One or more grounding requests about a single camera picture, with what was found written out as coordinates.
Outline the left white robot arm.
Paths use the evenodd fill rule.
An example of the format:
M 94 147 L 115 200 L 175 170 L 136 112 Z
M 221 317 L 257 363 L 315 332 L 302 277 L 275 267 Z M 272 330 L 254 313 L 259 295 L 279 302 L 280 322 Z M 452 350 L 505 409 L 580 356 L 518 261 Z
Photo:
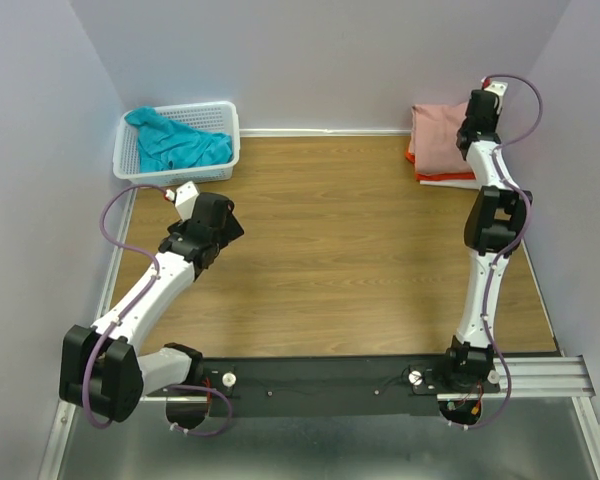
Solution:
M 59 396 L 98 429 L 125 421 L 142 396 L 157 390 L 217 393 L 197 350 L 174 343 L 146 356 L 138 350 L 168 307 L 244 230 L 224 195 L 200 192 L 193 183 L 161 192 L 179 219 L 156 253 L 141 252 L 147 270 L 111 310 L 89 327 L 71 327 L 62 342 Z

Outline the dusty pink graphic t-shirt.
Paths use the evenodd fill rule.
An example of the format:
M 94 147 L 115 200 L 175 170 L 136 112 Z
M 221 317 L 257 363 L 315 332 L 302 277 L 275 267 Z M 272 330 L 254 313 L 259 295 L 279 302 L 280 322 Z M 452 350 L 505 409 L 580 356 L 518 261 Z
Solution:
M 456 138 L 465 118 L 466 108 L 466 102 L 457 105 L 414 105 L 411 108 L 412 130 L 409 145 L 414 146 L 418 156 L 425 150 L 452 147 L 460 152 L 456 146 Z

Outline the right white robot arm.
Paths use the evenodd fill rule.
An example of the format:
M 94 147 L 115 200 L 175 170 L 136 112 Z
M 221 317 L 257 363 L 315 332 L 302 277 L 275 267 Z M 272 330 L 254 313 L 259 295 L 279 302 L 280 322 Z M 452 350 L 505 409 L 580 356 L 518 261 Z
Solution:
M 479 186 L 464 228 L 470 274 L 460 324 L 445 352 L 440 379 L 460 392 L 487 382 L 494 371 L 494 324 L 501 282 L 521 242 L 531 205 L 528 192 L 511 178 L 502 158 L 497 124 L 506 85 L 482 87 L 470 94 L 456 145 Z

